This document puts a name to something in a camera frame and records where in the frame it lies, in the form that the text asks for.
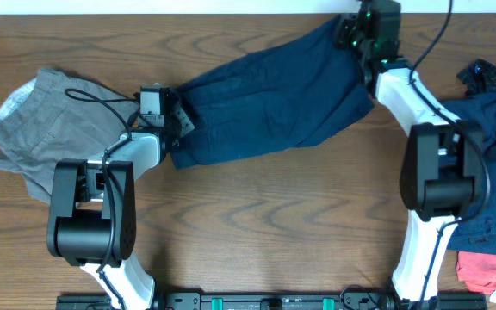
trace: wooden table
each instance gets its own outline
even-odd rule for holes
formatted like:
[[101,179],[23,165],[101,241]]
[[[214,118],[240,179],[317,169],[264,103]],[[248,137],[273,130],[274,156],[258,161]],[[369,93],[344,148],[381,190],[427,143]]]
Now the wooden table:
[[[177,86],[249,52],[300,37],[331,15],[0,16],[0,104],[55,67],[124,94]],[[404,15],[415,60],[443,15]],[[463,96],[456,73],[496,65],[496,15],[454,15],[419,71],[439,98]],[[166,159],[136,184],[142,265],[167,288],[339,291],[383,287],[400,258],[406,210],[398,176],[406,137],[383,108],[321,146],[175,170]],[[50,309],[63,293],[101,292],[46,248],[48,206],[0,171],[0,308]],[[465,289],[449,253],[440,289]]]

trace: black cable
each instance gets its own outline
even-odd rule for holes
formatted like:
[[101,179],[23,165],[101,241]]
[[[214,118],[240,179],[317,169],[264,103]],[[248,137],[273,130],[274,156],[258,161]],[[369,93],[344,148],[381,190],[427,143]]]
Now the black cable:
[[120,296],[120,293],[116,290],[116,288],[110,283],[109,279],[107,278],[107,275],[104,273],[104,271],[99,272],[99,278],[104,282],[104,284],[107,286],[108,290],[116,296],[118,299],[118,303],[120,304],[120,309],[121,310],[126,310],[126,303],[124,302],[123,297]]
[[[355,310],[353,309],[352,307],[348,306],[345,304],[344,302],[344,293],[350,289],[350,288],[362,288],[362,289],[365,289],[365,287],[359,285],[359,284],[351,284],[351,285],[348,285],[347,287],[345,287],[342,292],[340,293],[340,302],[342,302],[344,304],[344,306],[348,309],[348,310]],[[374,310],[376,308],[378,308],[378,302],[375,301],[374,298],[372,298],[372,296],[370,295],[369,292],[365,292],[367,293],[367,296],[369,297],[370,301],[372,301],[374,304],[375,304],[375,307],[374,308],[371,308],[370,310]]]
[[[83,96],[87,96],[91,100],[74,96],[71,94],[72,92],[76,92],[76,93],[81,94]],[[123,147],[125,144],[127,144],[129,141],[132,140],[131,128],[127,125],[126,121],[124,121],[124,119],[121,117],[121,115],[118,112],[116,112],[115,109],[113,109],[111,106],[108,105],[108,102],[132,101],[132,99],[127,99],[127,100],[126,99],[114,99],[112,101],[103,100],[103,99],[98,98],[96,96],[93,96],[90,93],[87,93],[83,90],[77,90],[77,89],[67,89],[67,90],[65,90],[65,94],[68,97],[75,99],[75,100],[78,100],[78,101],[98,102],[98,103],[102,104],[105,108],[107,108],[110,112],[112,112],[118,118],[118,120],[120,120],[121,124],[124,126],[124,128],[126,129],[126,132],[127,132],[127,137],[125,139],[122,139],[117,144],[106,149],[104,151],[104,155],[102,155],[102,159],[101,159],[102,178],[104,180],[104,188],[107,191],[108,206],[110,208],[110,210],[109,210],[110,211],[110,237],[108,238],[108,246],[107,246],[107,251],[105,253],[105,256],[104,256],[101,264],[99,265],[99,268],[97,268],[97,270],[96,270],[96,273],[99,274],[99,277],[106,284],[106,286],[108,287],[110,292],[118,299],[118,302],[120,303],[121,310],[126,310],[126,306],[125,306],[123,298],[120,296],[120,294],[112,286],[109,279],[106,277],[103,269],[104,269],[104,267],[106,267],[107,264],[109,264],[109,260],[112,257],[112,248],[113,248],[113,245],[115,242],[115,235],[116,235],[116,205],[115,205],[114,192],[112,190],[112,183],[111,183],[110,176],[109,176],[107,161],[113,152],[115,152],[119,148]]]
[[471,215],[469,215],[469,216],[467,216],[465,218],[461,218],[459,220],[453,220],[453,221],[451,221],[449,223],[445,223],[437,231],[436,245],[434,246],[434,251],[432,252],[432,255],[431,255],[431,261],[430,261],[430,265],[428,267],[428,272],[425,275],[424,286],[423,286],[423,289],[422,289],[422,293],[420,295],[420,300],[418,301],[418,304],[417,304],[418,307],[421,307],[422,306],[422,303],[424,301],[426,290],[428,288],[428,281],[430,281],[431,270],[433,269],[433,265],[434,265],[435,260],[436,260],[437,250],[439,248],[439,243],[441,241],[441,238],[443,236],[443,232],[445,231],[445,228],[447,228],[448,226],[452,226],[452,225],[455,225],[455,224],[460,224],[460,223],[467,222],[467,221],[470,221],[470,220],[475,219],[477,216],[479,216],[483,212],[483,210],[485,210],[487,208],[487,204],[489,203],[489,196],[491,195],[491,180],[490,180],[490,176],[489,176],[489,169],[487,168],[487,163],[486,163],[486,160],[485,160],[485,158],[483,156],[483,152],[482,152],[481,148],[478,146],[478,144],[476,143],[476,141],[474,140],[474,138],[472,138],[464,128],[462,128],[457,123],[455,123],[454,121],[452,121],[449,117],[447,117],[446,115],[444,115],[438,107],[434,106],[422,94],[422,92],[419,90],[419,88],[415,84],[416,80],[412,77],[414,75],[414,72],[416,71],[417,67],[422,62],[422,60],[424,60],[424,58],[428,55],[428,53],[430,53],[430,51],[434,48],[434,46],[441,39],[443,33],[445,32],[445,29],[449,25],[449,21],[450,21],[452,12],[453,12],[453,0],[449,0],[449,11],[447,13],[447,16],[445,17],[445,22],[443,23],[443,26],[442,26],[441,30],[439,31],[439,33],[437,34],[437,36],[434,39],[434,41],[430,44],[430,46],[428,46],[428,48],[426,49],[426,51],[422,54],[422,56],[420,56],[420,58],[416,61],[416,63],[412,67],[412,69],[411,69],[411,71],[409,73],[409,83],[412,86],[412,88],[414,89],[414,91],[417,93],[417,95],[422,99],[422,101],[424,101],[426,103],[426,105],[428,107],[430,107],[430,109],[437,116],[441,117],[449,125],[451,125],[453,127],[453,129],[455,129],[455,132],[458,133],[458,134],[460,134],[472,146],[472,149],[474,150],[476,156],[480,160],[481,168],[483,169],[483,176],[485,178],[486,190],[485,190],[485,193],[483,195],[483,200],[481,202],[481,206],[478,208],[478,210],[474,214],[471,214]]

